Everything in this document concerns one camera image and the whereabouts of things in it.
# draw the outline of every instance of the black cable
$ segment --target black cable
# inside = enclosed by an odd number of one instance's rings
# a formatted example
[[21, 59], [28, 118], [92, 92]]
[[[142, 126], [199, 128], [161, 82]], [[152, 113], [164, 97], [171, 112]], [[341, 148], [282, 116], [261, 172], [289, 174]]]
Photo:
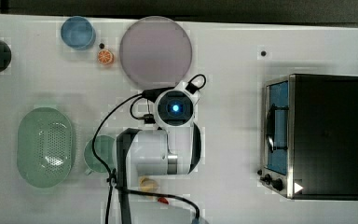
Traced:
[[172, 195], [172, 194], [159, 194], [159, 193], [143, 192], [143, 191], [138, 191], [138, 190], [133, 190], [133, 189], [122, 189], [122, 188], [119, 188], [119, 187], [116, 187], [116, 189], [121, 190], [121, 191], [123, 191], [125, 193], [129, 193], [129, 194], [136, 194], [136, 195], [142, 195], [142, 196], [155, 196], [155, 197], [160, 197], [160, 198], [161, 197], [163, 197], [163, 198], [172, 198], [172, 199], [182, 201], [184, 203], [188, 203], [191, 206], [193, 206], [194, 209], [196, 210], [195, 218], [196, 219], [200, 218], [200, 209], [199, 209], [199, 207], [196, 204], [194, 204], [193, 202], [191, 202], [190, 200], [186, 199], [186, 198], [182, 198], [182, 197]]
[[149, 114], [150, 114], [150, 104], [149, 104], [149, 100], [147, 100], [147, 111], [149, 111]]
[[107, 196], [105, 224], [109, 223], [109, 210], [110, 210], [110, 202], [112, 201], [112, 191], [113, 191], [113, 186], [111, 186], [109, 184], [109, 195]]
[[95, 152], [95, 139], [97, 138], [98, 132], [101, 130], [101, 128], [103, 127], [103, 124], [109, 119], [109, 117], [122, 105], [126, 104], [128, 101], [132, 100], [135, 97], [141, 96], [142, 94], [136, 94], [133, 95], [132, 97], [128, 98], [127, 100], [125, 100], [124, 102], [122, 102], [121, 104], [117, 105], [101, 122], [100, 126], [97, 129], [97, 132], [95, 132], [94, 137], [92, 138], [92, 153], [94, 154], [94, 157], [97, 158], [98, 161], [100, 161], [104, 168], [106, 169], [107, 173], [109, 174], [109, 178], [107, 179], [109, 182], [109, 195], [107, 198], [107, 207], [106, 207], [106, 215], [105, 215], [105, 224], [109, 223], [109, 210], [110, 210], [110, 202], [112, 200], [112, 190], [113, 190], [113, 186], [112, 186], [112, 178], [114, 177], [114, 173], [110, 170], [109, 166], [106, 164], [106, 162], [101, 159], [101, 157], [99, 157], [97, 155], [97, 153]]
[[199, 91], [199, 90], [202, 89], [202, 88], [205, 86], [205, 84], [206, 84], [206, 76], [205, 76], [205, 75], [203, 75], [203, 74], [198, 74], [198, 75], [192, 77], [192, 78], [188, 81], [188, 83], [193, 84], [192, 81], [193, 81], [194, 79], [196, 79], [197, 77], [203, 77], [203, 79], [204, 79], [204, 82], [202, 83], [202, 85], [201, 85], [200, 87], [197, 87], [197, 90]]
[[137, 101], [139, 101], [139, 100], [142, 99], [142, 98], [144, 98], [144, 97], [141, 96], [141, 97], [139, 97], [139, 98], [136, 98], [136, 100], [134, 100], [134, 101], [132, 102], [131, 106], [130, 106], [130, 114], [131, 114], [131, 117], [132, 117], [133, 119], [144, 119], [144, 118], [140, 118], [140, 117], [135, 117], [135, 116], [133, 115], [133, 112], [132, 112], [133, 106], [136, 104]]

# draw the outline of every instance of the purple plate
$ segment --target purple plate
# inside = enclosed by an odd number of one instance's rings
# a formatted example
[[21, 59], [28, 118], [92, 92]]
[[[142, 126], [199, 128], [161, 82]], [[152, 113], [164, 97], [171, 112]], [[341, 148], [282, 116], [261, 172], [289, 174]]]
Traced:
[[187, 33], [179, 24], [164, 17], [137, 21], [121, 40], [123, 69], [144, 90], [175, 86], [187, 73], [191, 59]]

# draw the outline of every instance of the green bowl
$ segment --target green bowl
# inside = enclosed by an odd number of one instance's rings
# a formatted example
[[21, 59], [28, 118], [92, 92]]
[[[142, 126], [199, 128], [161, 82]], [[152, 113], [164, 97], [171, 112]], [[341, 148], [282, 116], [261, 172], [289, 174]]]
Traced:
[[[114, 142], [115, 139], [107, 135], [99, 135], [95, 138], [95, 152], [104, 162], [107, 163], [110, 169], [115, 168], [112, 158], [112, 148]], [[92, 139], [89, 140], [84, 149], [84, 161], [89, 167], [86, 171], [86, 175], [89, 175], [93, 171], [98, 173], [107, 172], [103, 164], [98, 161], [92, 153]]]
[[18, 132], [17, 168], [30, 185], [50, 188], [72, 168], [74, 133], [60, 111], [41, 107], [28, 113]]

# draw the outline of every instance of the oven window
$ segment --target oven window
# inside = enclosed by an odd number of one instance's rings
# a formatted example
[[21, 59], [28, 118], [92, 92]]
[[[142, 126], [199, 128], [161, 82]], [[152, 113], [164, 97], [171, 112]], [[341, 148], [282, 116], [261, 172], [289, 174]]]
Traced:
[[287, 174], [287, 115], [289, 106], [289, 84], [282, 82], [269, 86], [269, 108], [273, 123], [273, 143], [268, 150], [267, 168]]

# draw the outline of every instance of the small orange object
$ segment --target small orange object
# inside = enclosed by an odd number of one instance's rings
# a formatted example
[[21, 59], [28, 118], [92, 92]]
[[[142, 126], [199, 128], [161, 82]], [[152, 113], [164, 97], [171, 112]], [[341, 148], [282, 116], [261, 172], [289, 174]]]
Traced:
[[166, 204], [170, 204], [170, 203], [168, 203], [168, 200], [167, 200], [167, 199], [165, 199], [165, 198], [159, 198], [159, 199], [158, 199], [158, 202], [159, 202], [159, 203], [166, 203]]
[[115, 60], [115, 56], [108, 49], [101, 49], [98, 52], [98, 62], [101, 64], [110, 64]]

